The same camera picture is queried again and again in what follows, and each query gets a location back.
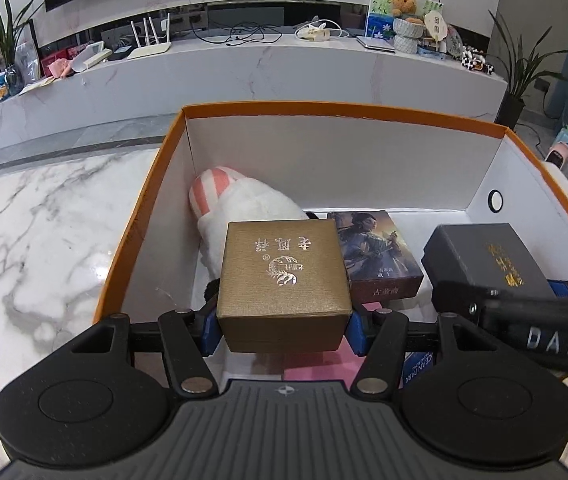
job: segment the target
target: pink striped fabric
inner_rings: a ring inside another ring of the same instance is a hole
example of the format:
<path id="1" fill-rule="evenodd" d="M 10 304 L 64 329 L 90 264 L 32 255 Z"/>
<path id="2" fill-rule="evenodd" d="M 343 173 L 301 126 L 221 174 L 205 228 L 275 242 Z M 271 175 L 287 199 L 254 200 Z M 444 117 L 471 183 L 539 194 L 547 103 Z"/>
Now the pink striped fabric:
<path id="1" fill-rule="evenodd" d="M 224 166 L 206 170 L 197 177 L 189 191 L 190 207 L 195 216 L 199 219 L 208 213 L 224 190 L 241 178 L 244 178 L 243 174 Z"/>

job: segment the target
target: chinese characters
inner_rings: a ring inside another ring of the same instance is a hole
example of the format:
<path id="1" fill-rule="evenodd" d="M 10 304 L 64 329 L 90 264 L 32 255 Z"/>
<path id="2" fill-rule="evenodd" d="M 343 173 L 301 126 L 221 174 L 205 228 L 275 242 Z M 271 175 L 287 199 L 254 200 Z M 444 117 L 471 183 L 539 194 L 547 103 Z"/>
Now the chinese characters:
<path id="1" fill-rule="evenodd" d="M 291 238 L 275 238 L 273 241 L 277 244 L 277 250 L 278 251 L 289 251 L 290 250 L 290 240 Z M 305 236 L 300 236 L 299 237 L 299 243 L 297 244 L 297 246 L 302 250 L 302 251 L 307 251 L 310 247 L 311 247 L 311 241 L 309 238 L 305 237 Z M 258 238 L 257 241 L 255 242 L 255 252 L 259 253 L 262 251 L 266 251 L 269 248 L 269 240 L 267 238 L 264 238 L 263 240 L 261 238 Z"/>
<path id="2" fill-rule="evenodd" d="M 278 251 L 289 251 L 290 250 L 290 238 L 275 238 L 277 242 Z"/>
<path id="3" fill-rule="evenodd" d="M 524 280 L 522 279 L 519 271 L 515 268 L 513 262 L 506 254 L 506 251 L 500 245 L 486 244 L 488 252 L 495 258 L 495 263 L 497 267 L 504 273 L 504 279 L 508 286 L 522 286 L 524 285 Z"/>
<path id="4" fill-rule="evenodd" d="M 377 277 L 378 278 L 393 278 L 395 277 L 395 269 L 391 267 L 379 267 L 377 269 Z"/>
<path id="5" fill-rule="evenodd" d="M 256 253 L 259 253 L 260 251 L 265 251 L 268 248 L 269 248 L 269 243 L 267 240 L 262 240 L 261 238 L 258 238 L 257 241 L 255 242 Z"/>
<path id="6" fill-rule="evenodd" d="M 373 296 L 392 296 L 400 291 L 399 287 L 394 286 L 393 288 L 378 288 L 374 291 Z"/>

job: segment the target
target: plant pot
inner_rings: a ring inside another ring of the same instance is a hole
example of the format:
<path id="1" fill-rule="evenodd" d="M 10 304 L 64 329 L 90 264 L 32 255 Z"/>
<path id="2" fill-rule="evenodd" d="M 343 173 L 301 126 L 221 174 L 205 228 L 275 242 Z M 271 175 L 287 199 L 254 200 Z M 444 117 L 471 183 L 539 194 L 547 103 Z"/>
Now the plant pot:
<path id="1" fill-rule="evenodd" d="M 413 38 L 417 40 L 424 35 L 424 26 L 419 23 L 407 22 L 401 18 L 395 18 L 393 21 L 393 30 L 404 38 Z"/>
<path id="2" fill-rule="evenodd" d="M 17 65 L 12 64 L 6 68 L 4 73 L 4 82 L 8 88 L 8 95 L 14 96 L 19 94 L 24 89 L 24 78 L 22 72 L 17 68 Z"/>
<path id="3" fill-rule="evenodd" d="M 525 105 L 525 102 L 521 99 L 517 99 L 510 92 L 506 92 L 504 100 L 499 107 L 499 112 L 497 112 L 495 122 L 514 130 Z"/>
<path id="4" fill-rule="evenodd" d="M 404 36 L 395 36 L 393 46 L 397 52 L 404 52 L 405 54 L 417 54 L 419 41 L 413 38 L 405 38 Z"/>

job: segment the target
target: book cover illustration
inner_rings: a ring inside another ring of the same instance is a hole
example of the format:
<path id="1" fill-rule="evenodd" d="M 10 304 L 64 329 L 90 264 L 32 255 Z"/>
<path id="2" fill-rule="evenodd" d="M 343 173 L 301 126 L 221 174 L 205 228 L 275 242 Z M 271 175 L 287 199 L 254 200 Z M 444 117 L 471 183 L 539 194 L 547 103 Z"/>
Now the book cover illustration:
<path id="1" fill-rule="evenodd" d="M 444 7 L 439 2 L 432 0 L 409 0 L 409 6 L 404 6 L 403 1 L 370 0 L 368 15 L 366 16 L 366 36 L 388 40 L 395 36 L 393 22 L 396 14 L 401 15 L 402 18 L 412 16 L 423 20 L 424 16 L 431 10 L 442 12 Z"/>
<path id="2" fill-rule="evenodd" d="M 386 211 L 334 212 L 349 279 L 388 280 L 422 276 L 419 264 Z"/>

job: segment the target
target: teddy bear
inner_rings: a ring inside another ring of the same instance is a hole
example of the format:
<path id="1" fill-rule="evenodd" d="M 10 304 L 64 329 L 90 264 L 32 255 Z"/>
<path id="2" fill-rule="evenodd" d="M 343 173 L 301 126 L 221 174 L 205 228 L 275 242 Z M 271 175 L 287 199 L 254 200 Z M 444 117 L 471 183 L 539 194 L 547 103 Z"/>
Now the teddy bear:
<path id="1" fill-rule="evenodd" d="M 197 177 L 190 187 L 189 201 L 204 240 L 203 262 L 212 278 L 222 274 L 228 222 L 308 218 L 283 193 L 224 166 Z"/>
<path id="2" fill-rule="evenodd" d="M 417 12 L 417 2 L 415 0 L 390 0 L 393 5 L 391 14 L 394 18 L 402 18 L 405 14 L 411 15 Z"/>

